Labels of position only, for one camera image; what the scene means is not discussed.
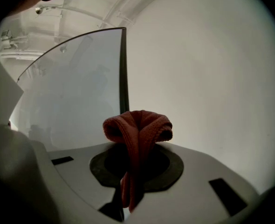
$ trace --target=red towel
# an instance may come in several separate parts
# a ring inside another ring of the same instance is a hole
[[[143,197],[143,169],[155,142],[172,138],[172,124],[162,114],[128,111],[103,123],[105,136],[117,143],[125,143],[130,169],[121,180],[123,207],[132,212]]]

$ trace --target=black rectangular slot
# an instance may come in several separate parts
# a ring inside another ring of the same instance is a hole
[[[234,216],[247,207],[247,204],[222,178],[211,180],[209,183],[221,200],[222,204],[225,206],[230,216]]]
[[[58,164],[61,164],[61,163],[72,161],[72,160],[74,160],[74,159],[71,158],[70,156],[68,156],[68,157],[63,157],[63,158],[59,158],[59,159],[53,159],[52,163],[54,165],[58,165]]]

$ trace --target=ceiling light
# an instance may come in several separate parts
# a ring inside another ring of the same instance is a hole
[[[43,12],[43,7],[37,7],[37,8],[35,8],[35,12],[36,12],[38,15],[42,14],[42,12]]]

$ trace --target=white ceiling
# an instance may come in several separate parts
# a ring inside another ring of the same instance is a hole
[[[90,31],[134,25],[138,14],[154,0],[52,0],[6,18],[0,25],[12,31],[13,37],[26,35],[28,42],[19,50],[47,51],[76,35]],[[44,8],[38,15],[35,8]]]

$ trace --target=curved glass panel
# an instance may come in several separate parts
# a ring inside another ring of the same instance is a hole
[[[107,142],[103,121],[120,114],[123,32],[85,34],[37,59],[19,78],[24,94],[11,122],[47,151]]]

